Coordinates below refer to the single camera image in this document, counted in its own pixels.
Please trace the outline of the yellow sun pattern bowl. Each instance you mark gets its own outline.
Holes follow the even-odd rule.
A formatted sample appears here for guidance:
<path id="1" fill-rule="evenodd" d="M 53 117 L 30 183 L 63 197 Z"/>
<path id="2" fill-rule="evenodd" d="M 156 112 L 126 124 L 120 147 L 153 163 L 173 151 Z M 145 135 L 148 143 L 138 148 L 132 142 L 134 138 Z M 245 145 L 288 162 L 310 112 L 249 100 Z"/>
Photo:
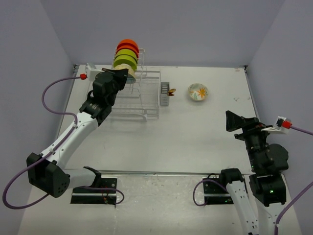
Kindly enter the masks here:
<path id="1" fill-rule="evenodd" d="M 127 76 L 127 84 L 134 84 L 136 82 L 136 77 L 135 77 L 135 71 L 132 69 L 130 65 L 127 64 L 121 64 L 117 65 L 113 68 L 114 70 L 122 70 L 122 69 L 127 69 L 128 70 L 128 76 Z"/>

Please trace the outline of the white floral ceramic bowl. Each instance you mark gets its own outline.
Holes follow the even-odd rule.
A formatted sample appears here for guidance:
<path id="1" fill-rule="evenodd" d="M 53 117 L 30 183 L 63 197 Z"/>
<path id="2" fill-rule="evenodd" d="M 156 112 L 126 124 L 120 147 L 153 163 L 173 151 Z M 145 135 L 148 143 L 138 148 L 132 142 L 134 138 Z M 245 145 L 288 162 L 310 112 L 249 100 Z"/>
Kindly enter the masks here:
<path id="1" fill-rule="evenodd" d="M 200 83 L 191 84 L 188 87 L 188 95 L 193 101 L 204 101 L 208 98 L 208 88 Z"/>

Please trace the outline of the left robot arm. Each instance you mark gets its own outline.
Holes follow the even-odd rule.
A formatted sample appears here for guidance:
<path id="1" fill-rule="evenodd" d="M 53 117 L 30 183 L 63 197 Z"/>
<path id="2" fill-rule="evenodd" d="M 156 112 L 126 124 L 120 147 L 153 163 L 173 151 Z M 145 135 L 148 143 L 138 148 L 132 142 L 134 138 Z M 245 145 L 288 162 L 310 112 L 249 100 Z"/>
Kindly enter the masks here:
<path id="1" fill-rule="evenodd" d="M 92 90 L 75 115 L 74 122 L 41 154 L 32 153 L 26 159 L 30 184 L 54 198 L 60 197 L 68 188 L 99 191 L 102 186 L 99 171 L 88 166 L 81 169 L 65 167 L 76 149 L 111 113 L 127 77 L 128 69 L 102 70 L 96 75 Z"/>

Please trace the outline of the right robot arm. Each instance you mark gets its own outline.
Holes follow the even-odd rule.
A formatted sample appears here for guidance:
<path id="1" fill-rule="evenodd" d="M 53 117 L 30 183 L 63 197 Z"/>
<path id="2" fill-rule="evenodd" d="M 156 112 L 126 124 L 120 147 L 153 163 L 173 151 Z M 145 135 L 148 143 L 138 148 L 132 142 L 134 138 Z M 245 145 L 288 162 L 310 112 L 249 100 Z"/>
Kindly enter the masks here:
<path id="1" fill-rule="evenodd" d="M 282 172 L 289 168 L 289 154 L 279 144 L 268 144 L 267 137 L 271 133 L 288 133 L 291 121 L 278 117 L 275 125 L 265 125 L 256 117 L 245 118 L 231 111 L 226 111 L 225 115 L 228 132 L 242 130 L 234 137 L 246 145 L 252 171 L 249 185 L 258 213 L 253 211 L 239 169 L 223 169 L 219 175 L 219 189 L 230 194 L 245 235 L 276 235 L 276 219 L 287 201 Z"/>

